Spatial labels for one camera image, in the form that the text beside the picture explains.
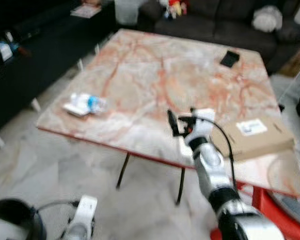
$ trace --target plush toy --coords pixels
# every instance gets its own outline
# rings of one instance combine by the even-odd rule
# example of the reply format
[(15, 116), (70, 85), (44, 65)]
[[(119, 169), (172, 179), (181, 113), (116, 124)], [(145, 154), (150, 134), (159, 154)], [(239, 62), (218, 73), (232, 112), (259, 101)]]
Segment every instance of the plush toy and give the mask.
[(164, 16), (166, 19), (176, 19), (177, 16), (187, 14), (187, 2), (185, 0), (169, 0)]

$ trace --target cardboard box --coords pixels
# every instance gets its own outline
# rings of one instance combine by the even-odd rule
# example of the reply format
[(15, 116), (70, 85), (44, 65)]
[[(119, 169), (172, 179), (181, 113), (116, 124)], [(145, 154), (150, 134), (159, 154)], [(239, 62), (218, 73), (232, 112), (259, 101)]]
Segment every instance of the cardboard box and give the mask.
[[(230, 141), (234, 160), (248, 160), (295, 146), (292, 132), (275, 117), (248, 118), (230, 122), (222, 128)], [(213, 129), (211, 140), (224, 157), (229, 156), (226, 139), (217, 128)]]

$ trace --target plastic water bottle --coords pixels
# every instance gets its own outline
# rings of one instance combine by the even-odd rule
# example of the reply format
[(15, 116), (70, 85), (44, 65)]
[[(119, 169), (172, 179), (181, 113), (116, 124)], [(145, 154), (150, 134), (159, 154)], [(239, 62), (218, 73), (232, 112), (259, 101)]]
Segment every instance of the plastic water bottle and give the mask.
[(87, 93), (73, 93), (71, 104), (77, 108), (88, 110), (90, 113), (103, 113), (107, 110), (107, 101), (104, 98)]

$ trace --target red stool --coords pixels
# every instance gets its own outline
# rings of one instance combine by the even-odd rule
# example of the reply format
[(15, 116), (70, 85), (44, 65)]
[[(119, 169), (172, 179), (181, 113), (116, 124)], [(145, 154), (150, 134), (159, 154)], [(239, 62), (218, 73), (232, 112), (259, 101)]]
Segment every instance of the red stool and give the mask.
[[(300, 224), (288, 216), (260, 187), (253, 187), (252, 206), (263, 213), (281, 230), (286, 240), (300, 240)], [(217, 228), (210, 233), (212, 240), (221, 240), (221, 232)]]

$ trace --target book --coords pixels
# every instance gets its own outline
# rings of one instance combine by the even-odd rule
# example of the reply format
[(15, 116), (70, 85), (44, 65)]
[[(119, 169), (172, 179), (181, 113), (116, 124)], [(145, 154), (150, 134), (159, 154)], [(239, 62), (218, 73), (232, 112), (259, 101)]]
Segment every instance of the book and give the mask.
[(78, 6), (74, 10), (71, 11), (71, 16), (76, 16), (80, 18), (90, 19), (97, 13), (101, 11), (100, 6), (93, 6), (89, 4), (83, 4)]

